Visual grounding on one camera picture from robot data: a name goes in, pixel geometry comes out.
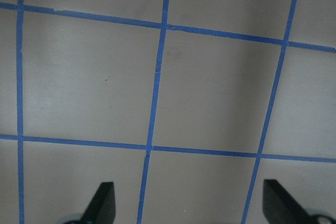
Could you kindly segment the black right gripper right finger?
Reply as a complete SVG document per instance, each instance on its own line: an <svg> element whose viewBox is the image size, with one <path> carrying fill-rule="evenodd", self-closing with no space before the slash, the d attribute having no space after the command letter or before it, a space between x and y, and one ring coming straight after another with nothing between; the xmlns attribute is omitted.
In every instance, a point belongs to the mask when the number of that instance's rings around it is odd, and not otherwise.
<svg viewBox="0 0 336 224"><path fill-rule="evenodd" d="M263 182L263 214L270 224L310 223L310 215L276 179Z"/></svg>

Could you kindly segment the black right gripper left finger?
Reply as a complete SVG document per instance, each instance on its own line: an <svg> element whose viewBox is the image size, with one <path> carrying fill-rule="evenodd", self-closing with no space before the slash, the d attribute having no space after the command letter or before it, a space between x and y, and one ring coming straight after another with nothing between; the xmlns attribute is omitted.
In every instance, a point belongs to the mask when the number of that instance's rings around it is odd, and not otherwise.
<svg viewBox="0 0 336 224"><path fill-rule="evenodd" d="M115 203L114 183L101 183L81 216L80 223L114 223L116 216Z"/></svg>

